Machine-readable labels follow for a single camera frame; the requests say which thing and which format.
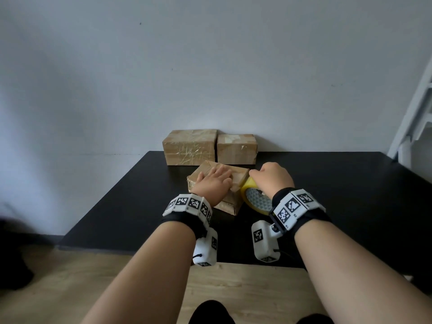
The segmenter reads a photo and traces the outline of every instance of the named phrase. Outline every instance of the packing tape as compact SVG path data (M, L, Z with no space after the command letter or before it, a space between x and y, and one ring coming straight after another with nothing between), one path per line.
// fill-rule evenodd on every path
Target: packing tape
M241 187L240 193L246 204L253 210L263 215L269 214L272 209L271 199L258 189L252 177L249 176Z

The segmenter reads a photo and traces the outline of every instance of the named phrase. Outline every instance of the cardboard box stack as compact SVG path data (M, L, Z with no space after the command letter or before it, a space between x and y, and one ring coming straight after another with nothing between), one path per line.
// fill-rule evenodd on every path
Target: cardboard box stack
M196 171L187 177L187 188L189 192L197 181L198 174L201 172L207 176L212 167L220 166L220 163L212 161L204 161ZM243 203L240 194L240 188L249 177L249 169L229 166L232 171L232 188L228 191L226 197L215 207L231 215L237 215Z
M217 130L173 130L162 142L167 165L199 166L216 160Z
M222 164L255 164L257 149L253 134L219 134L217 160Z

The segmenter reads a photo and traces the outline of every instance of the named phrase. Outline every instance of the black wristband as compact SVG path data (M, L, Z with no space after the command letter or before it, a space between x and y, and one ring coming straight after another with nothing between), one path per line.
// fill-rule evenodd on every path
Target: black wristband
M195 238L199 239L207 235L207 230L204 227L201 219L198 216L192 215L188 212L172 212L164 217L162 217L162 223L165 222L181 222L186 224L191 228L195 234Z
M282 201L282 199L288 193L290 193L291 191L295 191L295 190L298 190L298 188L286 187L282 190L279 190L273 196L273 199L272 199L273 209L279 205L279 203ZM289 231L287 231L285 229L285 227L283 227L282 225L279 224L278 219L275 216L273 216L273 214L270 214L270 217L272 218L273 222L276 224L277 228L282 233L288 233L288 235L290 236L290 238L292 240L294 240L294 236L297 233L297 231L299 230L299 228L301 228L304 224L306 224L307 222L309 222L312 219L318 219L318 220L322 220L322 221L326 221L326 222L331 222L330 217L320 208L308 210L307 212L305 212L305 214L297 220L297 223L295 223L294 226Z

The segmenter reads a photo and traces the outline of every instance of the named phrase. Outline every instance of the black tabletop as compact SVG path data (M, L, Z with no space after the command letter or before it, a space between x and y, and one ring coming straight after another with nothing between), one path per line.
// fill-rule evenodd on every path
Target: black tabletop
M432 184L380 152L260 152L255 166L278 162L295 184L327 208L337 227L405 274L429 271L432 254ZM150 151L65 235L61 248L137 251L159 225L162 212L197 167L167 166ZM237 216L215 209L218 261L260 264L251 225L270 222L246 204ZM272 266L301 267L295 245L279 239L282 255Z

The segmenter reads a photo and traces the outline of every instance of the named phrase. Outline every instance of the forearm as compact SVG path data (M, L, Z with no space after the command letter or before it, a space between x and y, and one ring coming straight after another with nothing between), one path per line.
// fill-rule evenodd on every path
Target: forearm
M185 294L195 235L161 224L95 303L82 324L175 323Z
M307 222L295 243L335 323L432 323L432 301L332 223Z

